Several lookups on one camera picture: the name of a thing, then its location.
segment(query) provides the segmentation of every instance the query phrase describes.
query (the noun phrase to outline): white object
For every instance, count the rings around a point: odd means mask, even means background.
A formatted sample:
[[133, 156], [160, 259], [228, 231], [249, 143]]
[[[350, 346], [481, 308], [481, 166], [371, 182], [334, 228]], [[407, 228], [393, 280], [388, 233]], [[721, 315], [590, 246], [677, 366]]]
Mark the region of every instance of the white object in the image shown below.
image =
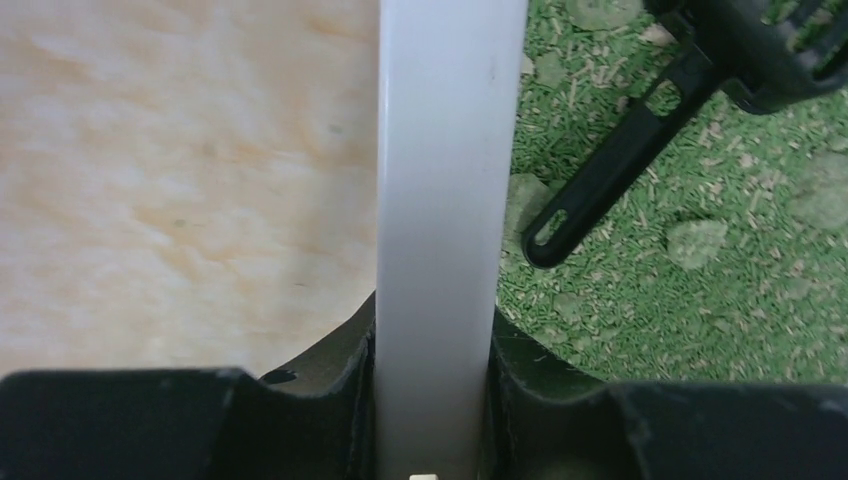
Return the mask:
[[380, 480], [476, 478], [526, 0], [384, 0]]

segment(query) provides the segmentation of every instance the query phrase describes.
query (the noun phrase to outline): slotted scoop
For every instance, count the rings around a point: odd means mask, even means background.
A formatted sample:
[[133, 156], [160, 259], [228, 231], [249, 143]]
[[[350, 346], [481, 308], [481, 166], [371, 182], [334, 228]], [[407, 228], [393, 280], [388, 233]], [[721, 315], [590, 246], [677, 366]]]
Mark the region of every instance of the slotted scoop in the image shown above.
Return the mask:
[[[651, 0], [646, 8], [683, 52], [524, 231], [524, 254], [536, 267], [565, 260], [718, 90], [765, 114], [848, 80], [848, 0]], [[783, 15], [769, 20], [774, 12]], [[679, 102], [655, 113], [648, 101], [667, 82]], [[539, 232], [549, 223], [543, 241]]]

